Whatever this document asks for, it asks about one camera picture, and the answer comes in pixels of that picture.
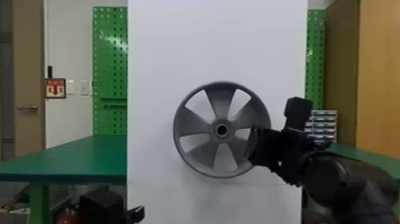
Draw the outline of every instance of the green tabletop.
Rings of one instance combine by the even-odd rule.
[[[90,136],[0,163],[0,181],[125,185],[126,154],[126,136]]]
[[[368,151],[347,147],[341,144],[332,144],[328,151],[342,155],[344,157],[361,160],[366,163],[370,163],[377,167],[380,167],[387,171],[391,176],[396,179],[400,179],[400,160],[390,158],[377,153],[371,153]]]

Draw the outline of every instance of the stacked boxes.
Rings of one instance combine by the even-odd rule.
[[[127,8],[93,7],[93,132],[126,135]]]
[[[304,132],[315,139],[315,143],[336,142],[338,136],[338,112],[336,110],[313,110]]]

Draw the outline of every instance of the green pegboard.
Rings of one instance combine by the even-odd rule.
[[[305,97],[313,110],[323,109],[325,22],[325,10],[308,10]]]
[[[127,8],[93,7],[93,132],[126,135]]]

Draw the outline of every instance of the green table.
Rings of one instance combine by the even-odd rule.
[[[0,163],[0,181],[30,182],[30,224],[48,223],[48,185],[126,185],[126,136],[90,136]]]

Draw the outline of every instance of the wooden cabinet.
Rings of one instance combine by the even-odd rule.
[[[400,1],[337,0],[327,9],[325,107],[339,142],[400,158]]]

